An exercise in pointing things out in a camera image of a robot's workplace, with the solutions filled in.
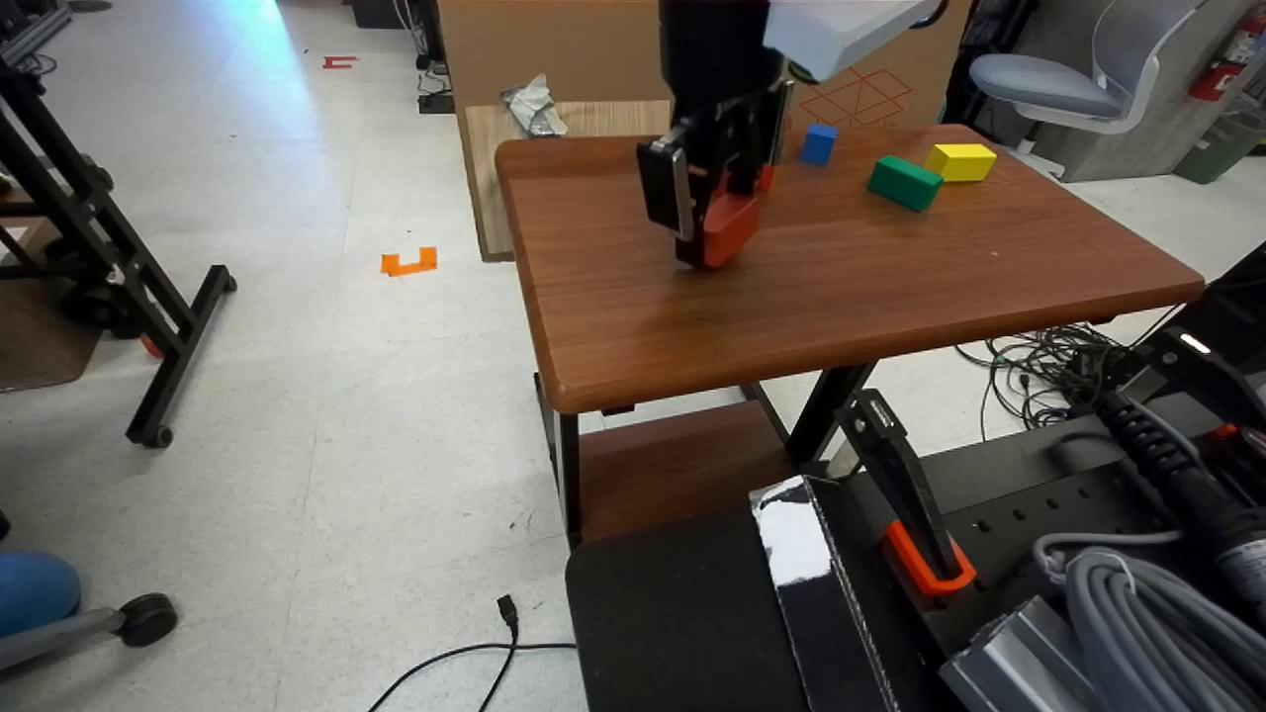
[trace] shelf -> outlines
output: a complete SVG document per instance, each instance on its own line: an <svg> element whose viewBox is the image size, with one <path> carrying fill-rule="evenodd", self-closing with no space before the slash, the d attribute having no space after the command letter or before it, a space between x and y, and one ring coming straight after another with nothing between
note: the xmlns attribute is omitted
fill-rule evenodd
<svg viewBox="0 0 1266 712"><path fill-rule="evenodd" d="M761 404L731 404L580 441L580 541L729 516L793 476Z"/></svg>

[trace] table leg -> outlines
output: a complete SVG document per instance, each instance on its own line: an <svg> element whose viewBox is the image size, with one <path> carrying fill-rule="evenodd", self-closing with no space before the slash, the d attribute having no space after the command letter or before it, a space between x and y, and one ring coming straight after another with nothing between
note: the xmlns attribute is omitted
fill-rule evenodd
<svg viewBox="0 0 1266 712"><path fill-rule="evenodd" d="M552 488L563 496L563 519L564 519L564 541L580 541L580 421L552 413L543 377L534 377L538 408L545 424L551 463L552 463Z"/></svg>
<svg viewBox="0 0 1266 712"><path fill-rule="evenodd" d="M857 370L825 370L816 384L816 391L806 395L793 434L789 434L789 460L794 467L820 463L825 445L829 445L829 426L840 408L862 391L862 384L869 381L874 364L857 364Z"/></svg>

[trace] blue block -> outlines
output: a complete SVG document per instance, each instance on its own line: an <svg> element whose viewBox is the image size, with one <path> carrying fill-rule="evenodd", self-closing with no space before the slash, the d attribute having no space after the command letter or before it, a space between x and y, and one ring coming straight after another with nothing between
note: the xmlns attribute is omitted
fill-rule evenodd
<svg viewBox="0 0 1266 712"><path fill-rule="evenodd" d="M824 123L806 126L804 145L800 145L800 161L825 168L833 139L840 139L833 126L824 126Z"/></svg>

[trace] tiled floor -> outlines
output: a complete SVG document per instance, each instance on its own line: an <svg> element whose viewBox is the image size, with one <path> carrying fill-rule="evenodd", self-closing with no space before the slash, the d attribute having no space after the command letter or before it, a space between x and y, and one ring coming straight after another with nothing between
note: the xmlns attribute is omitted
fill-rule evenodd
<svg viewBox="0 0 1266 712"><path fill-rule="evenodd" d="M355 69L323 70L330 53ZM87 603L166 588L181 631L0 678L0 710L369 710L413 660L504 636L498 595L527 636L570 636L513 267L473 255L460 135L417 114L406 36L355 33L335 0L116 0L51 57L49 104L177 285L227 260L240 293L162 455L121 441L152 377L140 343L4 395L9 545L72 557ZM1077 193L1209 276L1266 239L1262 161L1209 190ZM421 247L439 275L376 275ZM878 384L920 450L976 441L982 371L948 351L889 362ZM775 400L793 413L804 388ZM473 710L494 666L436 670L390 710ZM579 660L521 656L498 710L587 710Z"/></svg>

